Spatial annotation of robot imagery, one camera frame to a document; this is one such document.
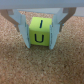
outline cork surface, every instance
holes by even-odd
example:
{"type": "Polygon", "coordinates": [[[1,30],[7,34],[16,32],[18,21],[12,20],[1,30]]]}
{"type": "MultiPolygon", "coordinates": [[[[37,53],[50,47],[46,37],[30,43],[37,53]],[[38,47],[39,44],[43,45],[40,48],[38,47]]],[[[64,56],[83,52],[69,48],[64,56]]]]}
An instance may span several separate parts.
{"type": "MultiPolygon", "coordinates": [[[[30,24],[42,13],[21,12],[30,24]]],[[[84,17],[71,17],[53,50],[25,46],[22,35],[0,15],[0,84],[84,84],[84,17]]]]}

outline letter block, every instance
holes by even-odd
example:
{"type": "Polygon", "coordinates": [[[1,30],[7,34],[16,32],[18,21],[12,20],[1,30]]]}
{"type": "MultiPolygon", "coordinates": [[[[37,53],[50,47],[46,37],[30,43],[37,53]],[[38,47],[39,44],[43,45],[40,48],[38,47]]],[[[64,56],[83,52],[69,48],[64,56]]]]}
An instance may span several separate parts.
{"type": "Polygon", "coordinates": [[[51,18],[33,17],[29,26],[30,44],[49,46],[51,18]]]}

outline brown carpet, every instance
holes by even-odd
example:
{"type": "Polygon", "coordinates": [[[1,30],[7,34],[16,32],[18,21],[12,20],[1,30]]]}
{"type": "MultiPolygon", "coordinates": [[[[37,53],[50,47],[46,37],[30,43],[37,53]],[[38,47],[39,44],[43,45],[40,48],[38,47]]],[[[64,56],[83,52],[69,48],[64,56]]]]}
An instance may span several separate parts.
{"type": "MultiPolygon", "coordinates": [[[[30,24],[33,16],[21,12],[30,24]]],[[[16,28],[0,15],[0,84],[84,84],[84,17],[71,17],[53,50],[25,46],[16,28]]]]}

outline green block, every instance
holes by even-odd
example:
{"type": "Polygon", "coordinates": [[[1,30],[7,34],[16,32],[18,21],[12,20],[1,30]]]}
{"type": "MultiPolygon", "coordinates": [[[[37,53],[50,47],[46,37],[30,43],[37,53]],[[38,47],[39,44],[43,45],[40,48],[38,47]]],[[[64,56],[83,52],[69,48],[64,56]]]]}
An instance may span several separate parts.
{"type": "Polygon", "coordinates": [[[29,26],[30,44],[49,46],[51,18],[33,17],[29,26]]]}

